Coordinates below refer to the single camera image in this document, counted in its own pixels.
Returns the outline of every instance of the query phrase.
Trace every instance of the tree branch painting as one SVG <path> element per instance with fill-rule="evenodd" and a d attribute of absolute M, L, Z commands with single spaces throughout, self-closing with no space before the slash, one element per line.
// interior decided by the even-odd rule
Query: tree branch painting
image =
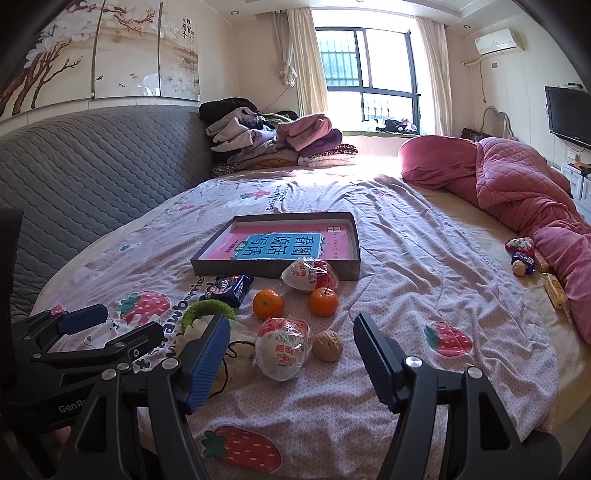
<path fill-rule="evenodd" d="M 78 0 L 41 31 L 37 43 L 27 53 L 22 68 L 0 92 L 0 116 L 15 95 L 17 97 L 12 106 L 12 115 L 21 113 L 31 91 L 33 96 L 30 108 L 34 109 L 38 96 L 47 83 L 60 73 L 76 68 L 83 57 L 73 61 L 67 58 L 61 67 L 54 67 L 66 47 L 96 35 L 99 18 L 102 26 L 123 27 L 129 32 L 143 35 L 146 26 L 150 26 L 150 33 L 157 32 L 156 12 L 157 8 L 149 5 L 142 11 L 134 7 L 121 7 L 119 0 L 107 0 L 105 4 L 102 1 Z M 176 37 L 174 31 L 166 31 L 165 34 L 171 38 Z"/>

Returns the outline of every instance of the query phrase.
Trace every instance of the orange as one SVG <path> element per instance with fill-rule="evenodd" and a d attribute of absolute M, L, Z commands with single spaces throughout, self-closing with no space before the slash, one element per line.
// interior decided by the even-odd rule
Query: orange
<path fill-rule="evenodd" d="M 261 320 L 280 317 L 284 306 L 283 297 L 275 290 L 261 290 L 252 301 L 252 311 Z"/>
<path fill-rule="evenodd" d="M 330 317 L 339 306 L 339 297 L 331 288 L 317 288 L 308 299 L 308 310 L 319 317 Z"/>

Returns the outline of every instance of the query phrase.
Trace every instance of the window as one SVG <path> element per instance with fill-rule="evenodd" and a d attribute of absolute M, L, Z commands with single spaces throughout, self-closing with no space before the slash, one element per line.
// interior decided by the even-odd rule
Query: window
<path fill-rule="evenodd" d="M 410 120 L 420 130 L 410 31 L 316 28 L 332 114 L 348 123 Z"/>

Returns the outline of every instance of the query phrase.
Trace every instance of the curtain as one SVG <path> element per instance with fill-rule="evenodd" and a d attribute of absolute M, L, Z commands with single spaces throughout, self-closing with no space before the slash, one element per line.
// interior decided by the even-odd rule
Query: curtain
<path fill-rule="evenodd" d="M 287 10 L 295 69 L 298 72 L 297 94 L 302 115 L 328 110 L 328 90 L 316 29 L 310 7 Z"/>
<path fill-rule="evenodd" d="M 285 10 L 273 13 L 273 27 L 275 30 L 275 41 L 279 47 L 282 68 L 279 78 L 286 87 L 294 87 L 297 73 L 291 66 L 294 55 L 294 46 L 291 42 L 290 25 Z"/>
<path fill-rule="evenodd" d="M 452 85 L 445 27 L 439 22 L 416 17 L 425 45 L 435 110 L 435 133 L 452 136 Z"/>

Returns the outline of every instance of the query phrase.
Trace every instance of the metal screw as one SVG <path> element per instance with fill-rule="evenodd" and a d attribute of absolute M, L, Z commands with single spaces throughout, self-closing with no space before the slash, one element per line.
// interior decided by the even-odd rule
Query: metal screw
<path fill-rule="evenodd" d="M 423 361 L 419 357 L 414 355 L 406 357 L 406 360 L 404 362 L 411 368 L 418 368 L 423 364 Z"/>
<path fill-rule="evenodd" d="M 103 380 L 113 380 L 117 376 L 117 372 L 112 368 L 108 368 L 107 370 L 102 372 L 100 376 Z"/>
<path fill-rule="evenodd" d="M 178 365 L 178 360 L 176 358 L 167 358 L 164 362 L 162 362 L 162 368 L 165 370 L 172 370 Z"/>
<path fill-rule="evenodd" d="M 468 375 L 470 375 L 472 378 L 482 378 L 482 370 L 480 370 L 478 367 L 470 367 L 468 369 Z"/>

